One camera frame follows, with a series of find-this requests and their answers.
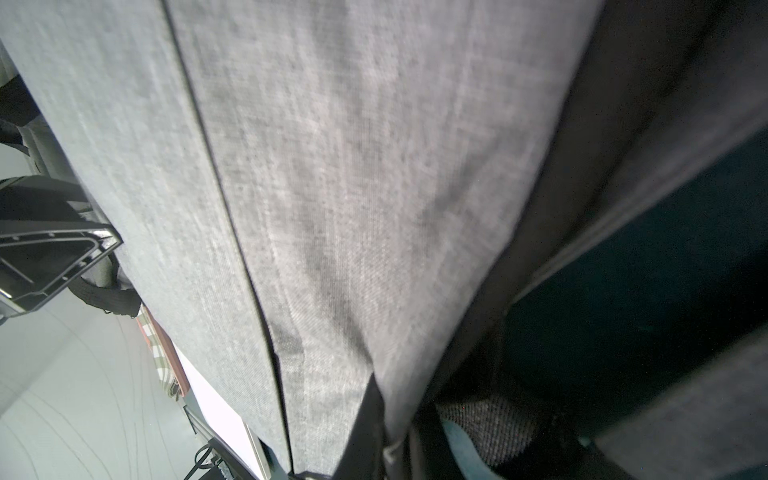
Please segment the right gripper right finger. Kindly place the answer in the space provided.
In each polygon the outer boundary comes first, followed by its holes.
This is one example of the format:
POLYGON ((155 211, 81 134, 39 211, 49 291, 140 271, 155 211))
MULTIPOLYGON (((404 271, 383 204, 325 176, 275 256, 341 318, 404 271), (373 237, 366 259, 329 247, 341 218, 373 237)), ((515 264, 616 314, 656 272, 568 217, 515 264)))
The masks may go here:
POLYGON ((433 406, 420 410, 411 425, 410 470, 417 480, 465 479, 433 406))

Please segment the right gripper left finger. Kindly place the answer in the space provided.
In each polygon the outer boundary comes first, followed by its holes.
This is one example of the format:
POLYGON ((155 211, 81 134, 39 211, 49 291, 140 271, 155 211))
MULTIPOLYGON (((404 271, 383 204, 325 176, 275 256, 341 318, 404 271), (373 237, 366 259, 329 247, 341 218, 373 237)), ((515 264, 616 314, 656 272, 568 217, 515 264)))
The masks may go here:
POLYGON ((333 480, 385 478, 384 402, 374 375, 369 379, 344 453, 333 480))

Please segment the silver laptop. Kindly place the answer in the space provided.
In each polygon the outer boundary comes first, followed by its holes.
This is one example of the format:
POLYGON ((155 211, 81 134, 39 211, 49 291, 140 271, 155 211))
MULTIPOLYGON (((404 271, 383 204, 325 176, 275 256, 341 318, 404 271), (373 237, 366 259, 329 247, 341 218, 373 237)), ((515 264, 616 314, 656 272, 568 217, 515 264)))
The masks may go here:
POLYGON ((255 479, 275 479, 259 438, 177 347, 175 353, 188 384, 185 402, 205 432, 219 440, 255 479))

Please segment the grey laptop sleeve front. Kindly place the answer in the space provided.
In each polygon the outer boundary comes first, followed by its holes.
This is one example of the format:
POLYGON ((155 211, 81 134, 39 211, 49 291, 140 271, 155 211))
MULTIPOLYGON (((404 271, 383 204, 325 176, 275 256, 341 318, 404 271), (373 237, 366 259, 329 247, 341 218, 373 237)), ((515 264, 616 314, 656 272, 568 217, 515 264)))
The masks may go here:
POLYGON ((763 479, 767 320, 592 434, 501 379, 511 307, 767 136, 763 1, 5 1, 141 298, 293 478, 366 386, 465 479, 763 479))

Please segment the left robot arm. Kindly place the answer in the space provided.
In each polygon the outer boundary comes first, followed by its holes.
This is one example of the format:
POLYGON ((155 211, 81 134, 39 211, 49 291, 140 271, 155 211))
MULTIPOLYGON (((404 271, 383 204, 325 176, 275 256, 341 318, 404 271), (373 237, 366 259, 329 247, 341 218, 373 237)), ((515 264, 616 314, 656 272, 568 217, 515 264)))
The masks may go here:
POLYGON ((1 142, 33 170, 1 182, 1 319, 36 312, 64 291, 108 314, 136 316, 141 298, 115 255, 122 239, 18 74, 1 78, 1 142))

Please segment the green checkered cloth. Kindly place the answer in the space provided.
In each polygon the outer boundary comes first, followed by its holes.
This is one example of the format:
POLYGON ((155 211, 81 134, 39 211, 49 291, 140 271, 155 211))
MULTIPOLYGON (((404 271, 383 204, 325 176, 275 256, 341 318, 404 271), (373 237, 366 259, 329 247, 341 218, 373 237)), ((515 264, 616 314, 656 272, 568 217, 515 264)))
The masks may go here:
POLYGON ((163 390, 168 397, 178 400, 184 396, 184 393, 174 371, 171 357, 164 346, 166 338, 161 333, 161 328, 145 305, 140 307, 136 321, 150 350, 163 390))

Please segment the green table mat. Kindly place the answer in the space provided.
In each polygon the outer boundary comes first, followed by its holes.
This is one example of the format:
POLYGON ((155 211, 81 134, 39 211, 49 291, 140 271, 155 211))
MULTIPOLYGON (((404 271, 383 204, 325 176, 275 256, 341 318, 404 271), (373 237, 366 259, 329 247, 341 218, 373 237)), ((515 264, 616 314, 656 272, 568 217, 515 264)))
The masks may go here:
POLYGON ((759 133, 515 303, 501 379, 592 435, 766 320, 759 133))

